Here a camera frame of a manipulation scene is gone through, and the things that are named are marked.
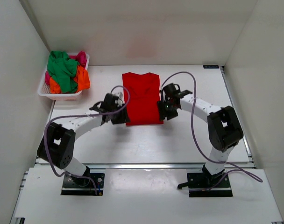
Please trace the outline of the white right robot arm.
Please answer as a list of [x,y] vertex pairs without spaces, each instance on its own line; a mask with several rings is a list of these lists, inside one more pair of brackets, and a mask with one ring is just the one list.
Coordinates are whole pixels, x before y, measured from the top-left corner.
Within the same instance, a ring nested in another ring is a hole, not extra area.
[[208,137],[212,150],[203,167],[209,177],[220,176],[233,148],[243,138],[243,130],[233,107],[220,107],[208,103],[189,90],[181,91],[178,84],[171,83],[160,91],[157,102],[160,120],[178,116],[178,110],[191,113],[208,126]]

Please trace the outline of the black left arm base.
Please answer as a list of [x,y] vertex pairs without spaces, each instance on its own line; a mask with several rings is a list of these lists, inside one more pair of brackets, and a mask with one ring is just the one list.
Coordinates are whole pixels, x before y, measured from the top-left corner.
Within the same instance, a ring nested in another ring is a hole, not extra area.
[[65,175],[61,195],[63,196],[103,196],[105,173],[90,171],[91,180]]

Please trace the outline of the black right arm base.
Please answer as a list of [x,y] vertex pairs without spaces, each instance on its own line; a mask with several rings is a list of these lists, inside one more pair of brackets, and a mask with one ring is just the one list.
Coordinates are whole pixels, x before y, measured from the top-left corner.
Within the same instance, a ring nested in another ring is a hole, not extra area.
[[187,181],[177,189],[188,188],[189,197],[233,197],[230,180],[223,175],[209,180],[203,173],[187,173]]

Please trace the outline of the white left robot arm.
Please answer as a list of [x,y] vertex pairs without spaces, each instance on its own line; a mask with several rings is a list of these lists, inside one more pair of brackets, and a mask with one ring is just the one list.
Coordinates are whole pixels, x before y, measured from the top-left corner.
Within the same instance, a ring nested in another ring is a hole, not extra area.
[[75,183],[86,186],[92,177],[90,169],[73,156],[75,141],[108,122],[113,125],[129,122],[121,92],[106,94],[84,116],[70,117],[63,124],[52,121],[43,134],[37,156],[47,162],[51,160],[54,167],[65,171]]

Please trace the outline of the red t shirt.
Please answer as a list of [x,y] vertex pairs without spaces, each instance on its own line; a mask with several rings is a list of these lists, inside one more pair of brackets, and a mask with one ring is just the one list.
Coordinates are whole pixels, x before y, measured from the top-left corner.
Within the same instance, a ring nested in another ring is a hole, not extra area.
[[127,113],[129,122],[127,126],[162,125],[159,118],[157,102],[160,100],[160,77],[154,73],[135,74],[127,72],[122,74],[124,99],[128,101]]

